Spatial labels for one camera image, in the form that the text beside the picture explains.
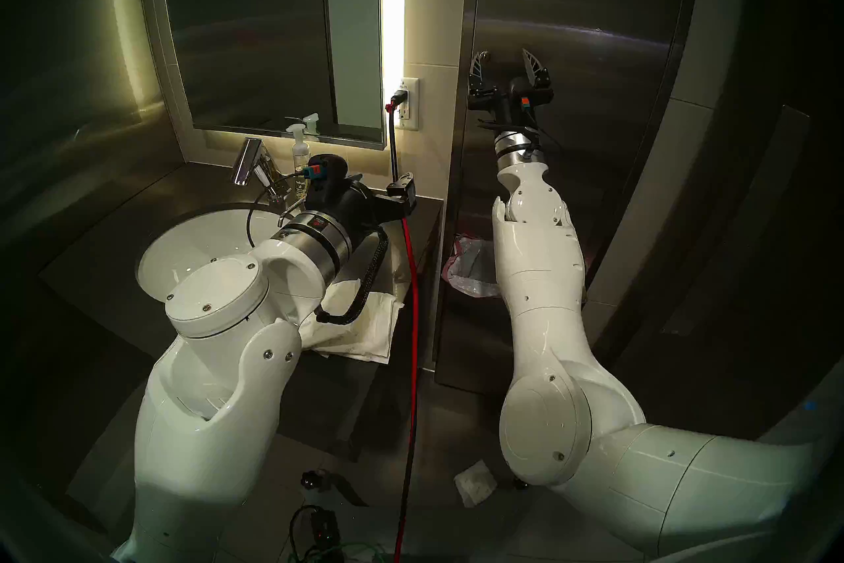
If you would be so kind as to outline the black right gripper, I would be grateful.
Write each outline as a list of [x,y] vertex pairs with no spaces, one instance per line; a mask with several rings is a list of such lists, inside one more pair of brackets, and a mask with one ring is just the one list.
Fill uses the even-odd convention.
[[497,89],[488,77],[484,77],[484,63],[489,58],[488,50],[475,53],[469,69],[467,108],[472,111],[486,111],[492,115],[490,120],[479,119],[477,126],[497,133],[538,133],[535,109],[549,104],[554,97],[547,67],[523,48],[523,63],[531,88],[503,90]]

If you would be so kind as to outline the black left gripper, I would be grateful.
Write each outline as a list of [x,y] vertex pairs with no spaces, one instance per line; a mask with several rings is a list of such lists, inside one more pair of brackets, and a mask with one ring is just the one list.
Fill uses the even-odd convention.
[[[413,213],[417,205],[413,173],[402,174],[388,184],[386,195],[403,213]],[[307,192],[307,210],[325,213],[347,235],[367,235],[379,225],[374,198],[368,187],[350,177],[313,180]]]

